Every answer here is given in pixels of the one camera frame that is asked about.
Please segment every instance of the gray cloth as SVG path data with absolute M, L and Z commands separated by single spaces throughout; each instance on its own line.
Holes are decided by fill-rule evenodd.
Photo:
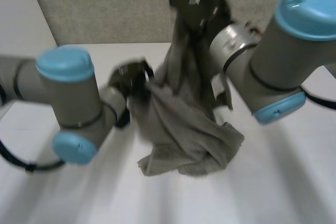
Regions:
M 147 83 L 150 100 L 130 99 L 140 132 L 153 143 L 152 153 L 138 162 L 145 176 L 174 169 L 200 176 L 224 169 L 244 140 L 229 123 L 215 123 L 213 108 L 231 100 L 227 84 L 225 94 L 215 99 L 206 52 L 202 42 L 190 40 L 177 18 L 171 48 Z

